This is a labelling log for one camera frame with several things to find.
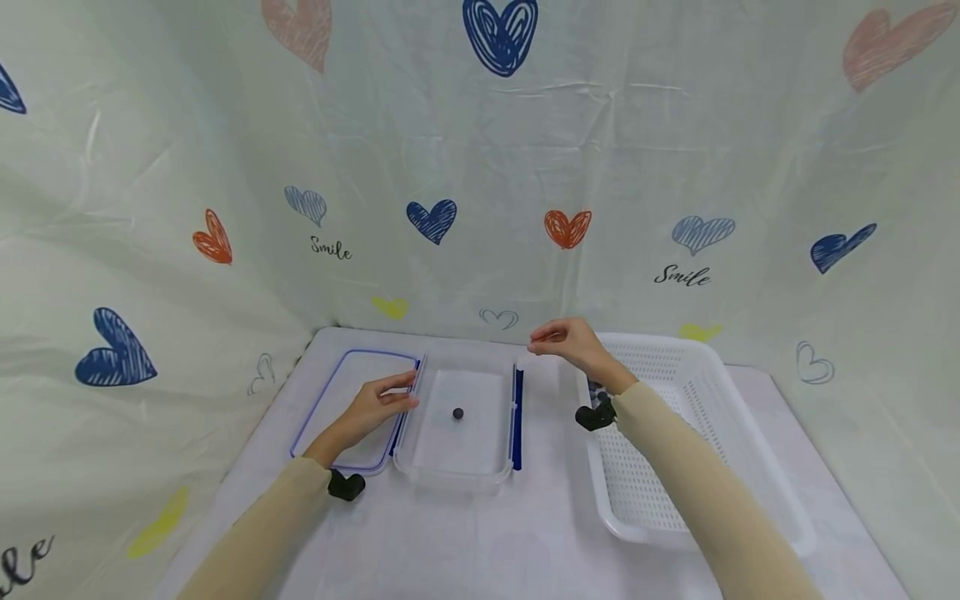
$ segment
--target orange heart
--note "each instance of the orange heart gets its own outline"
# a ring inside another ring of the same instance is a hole
[[[233,262],[233,249],[230,248],[230,240],[227,238],[227,232],[223,224],[217,217],[217,213],[209,208],[206,210],[206,228],[205,231],[194,231],[193,245],[197,247],[200,254],[206,256],[213,262],[219,262],[222,265],[228,265]]]
[[[324,72],[324,56],[330,45],[333,16],[330,0],[297,0],[297,10],[287,0],[260,0],[260,11],[267,29],[283,47]]]
[[[957,8],[949,3],[920,9],[890,29],[890,13],[870,11],[843,51],[843,72],[857,93],[920,54],[947,30]]]
[[[560,210],[551,210],[543,216],[543,226],[557,246],[570,250],[583,241],[592,218],[592,212],[583,210],[573,217],[573,221],[569,221]]]

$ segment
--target pink heart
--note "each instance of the pink heart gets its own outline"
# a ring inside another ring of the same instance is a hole
[[[957,8],[949,3],[920,9],[890,29],[890,13],[870,11],[843,51],[843,72],[857,93],[920,54],[947,30]]]
[[[330,0],[297,0],[297,10],[286,0],[260,0],[260,10],[267,28],[283,47],[324,72],[324,56],[330,45],[333,16]]]

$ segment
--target wrinkled fabric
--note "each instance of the wrinkled fabric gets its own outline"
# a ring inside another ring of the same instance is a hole
[[[770,372],[911,594],[960,587],[949,9],[470,5],[4,9],[14,597],[149,597],[317,328],[568,314]]]

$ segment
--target white plastic basket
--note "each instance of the white plastic basket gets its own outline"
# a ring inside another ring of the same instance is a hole
[[[801,557],[816,547],[813,526],[730,375],[712,348],[675,338],[601,333],[603,345],[707,440],[746,483]],[[580,373],[580,402],[590,406]],[[695,551],[684,520],[646,459],[616,425],[590,434],[588,457],[600,517],[627,541]]]

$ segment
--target table surface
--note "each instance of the table surface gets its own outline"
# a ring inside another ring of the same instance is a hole
[[[209,513],[156,589],[173,599],[230,525],[274,481],[336,362],[351,348],[424,353],[443,340],[327,328],[318,332],[253,432]],[[507,358],[525,349],[498,346]],[[417,488],[392,465],[367,478],[353,503],[331,499],[306,523],[276,578],[283,600],[630,598],[720,600],[696,553],[619,540],[600,521],[577,393],[558,359],[525,361],[523,470],[501,492],[471,497]],[[907,600],[900,582],[764,372],[728,367],[780,466],[810,515],[817,549],[804,561],[827,599]]]

